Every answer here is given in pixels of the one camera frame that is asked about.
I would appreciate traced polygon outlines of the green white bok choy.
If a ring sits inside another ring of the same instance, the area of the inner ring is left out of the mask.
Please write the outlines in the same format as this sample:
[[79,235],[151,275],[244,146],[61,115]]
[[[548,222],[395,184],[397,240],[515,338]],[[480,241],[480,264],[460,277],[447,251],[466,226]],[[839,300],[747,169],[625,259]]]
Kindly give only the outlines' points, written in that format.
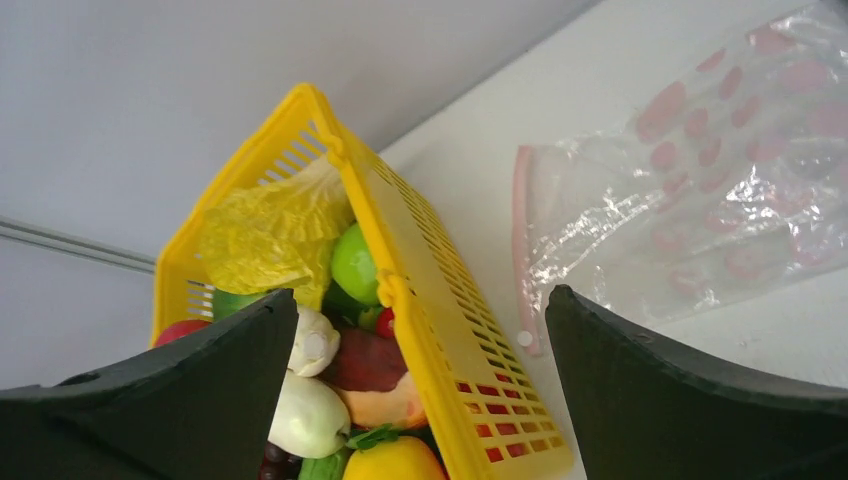
[[336,356],[340,333],[321,312],[297,306],[298,320],[288,369],[301,377],[315,377],[323,372]]

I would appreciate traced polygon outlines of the clear zip top bag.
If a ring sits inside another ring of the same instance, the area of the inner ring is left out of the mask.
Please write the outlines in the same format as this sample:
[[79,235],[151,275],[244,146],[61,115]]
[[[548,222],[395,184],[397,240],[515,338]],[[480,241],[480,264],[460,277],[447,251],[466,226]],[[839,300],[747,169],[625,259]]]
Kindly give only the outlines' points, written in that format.
[[567,284],[643,326],[847,265],[847,9],[813,1],[702,56],[620,128],[519,148],[531,355]]

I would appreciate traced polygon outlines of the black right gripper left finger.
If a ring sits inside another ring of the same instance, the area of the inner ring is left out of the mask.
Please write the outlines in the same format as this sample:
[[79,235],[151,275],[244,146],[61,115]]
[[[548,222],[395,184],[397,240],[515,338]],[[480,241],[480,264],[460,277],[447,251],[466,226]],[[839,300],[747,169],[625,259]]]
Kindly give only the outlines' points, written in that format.
[[276,291],[54,386],[1,394],[5,479],[255,479],[298,320]]

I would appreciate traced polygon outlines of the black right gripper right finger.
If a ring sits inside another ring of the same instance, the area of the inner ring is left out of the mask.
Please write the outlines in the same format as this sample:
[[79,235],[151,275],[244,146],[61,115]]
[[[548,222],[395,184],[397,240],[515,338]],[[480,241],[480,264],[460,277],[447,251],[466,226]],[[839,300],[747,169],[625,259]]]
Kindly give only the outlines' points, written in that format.
[[847,392],[732,363],[556,286],[552,353],[591,479],[843,479]]

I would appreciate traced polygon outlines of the yellow napa cabbage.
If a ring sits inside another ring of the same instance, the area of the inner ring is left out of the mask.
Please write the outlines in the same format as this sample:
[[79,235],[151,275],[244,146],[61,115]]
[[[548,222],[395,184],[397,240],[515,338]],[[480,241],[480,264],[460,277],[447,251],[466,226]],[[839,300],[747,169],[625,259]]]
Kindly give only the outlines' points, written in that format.
[[199,254],[220,290],[291,289],[298,304],[317,310],[334,245],[353,223],[340,174],[320,157],[290,178],[235,189],[207,210]]

